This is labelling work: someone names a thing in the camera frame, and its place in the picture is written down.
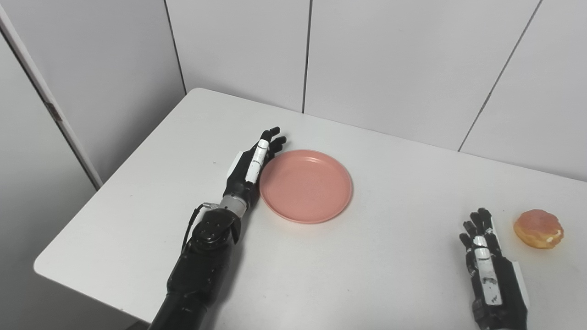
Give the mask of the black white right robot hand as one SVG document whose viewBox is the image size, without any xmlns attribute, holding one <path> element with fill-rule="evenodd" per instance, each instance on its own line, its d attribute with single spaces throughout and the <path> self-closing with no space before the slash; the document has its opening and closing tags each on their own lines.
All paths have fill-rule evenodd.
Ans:
<svg viewBox="0 0 587 330">
<path fill-rule="evenodd" d="M 459 235 L 474 300 L 472 316 L 481 330 L 526 330 L 528 309 L 515 263 L 507 259 L 488 209 L 479 208 L 464 221 Z"/>
</svg>

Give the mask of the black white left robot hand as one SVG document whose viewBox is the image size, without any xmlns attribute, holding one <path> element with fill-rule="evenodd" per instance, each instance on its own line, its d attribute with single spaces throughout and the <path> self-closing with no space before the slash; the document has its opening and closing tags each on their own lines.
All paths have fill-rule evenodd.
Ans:
<svg viewBox="0 0 587 330">
<path fill-rule="evenodd" d="M 252 148 L 239 153 L 231 167 L 223 196 L 237 197 L 252 207 L 259 198 L 260 174 L 287 142 L 280 127 L 265 130 Z"/>
</svg>

